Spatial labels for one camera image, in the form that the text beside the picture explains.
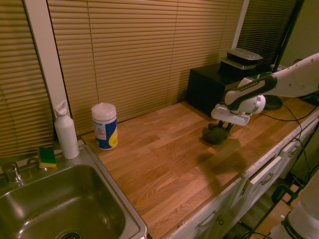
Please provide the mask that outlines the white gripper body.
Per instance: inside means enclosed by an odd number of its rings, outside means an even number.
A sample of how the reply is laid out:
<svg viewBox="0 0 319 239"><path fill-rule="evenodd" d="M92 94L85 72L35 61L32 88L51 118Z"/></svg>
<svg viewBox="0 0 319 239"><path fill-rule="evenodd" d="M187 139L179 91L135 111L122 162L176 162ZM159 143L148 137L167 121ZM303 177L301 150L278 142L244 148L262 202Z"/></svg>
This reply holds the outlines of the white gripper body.
<svg viewBox="0 0 319 239"><path fill-rule="evenodd" d="M236 125L247 125L250 116L243 113L234 114L226 106L217 104L211 112L211 117L216 120L228 122Z"/></svg>

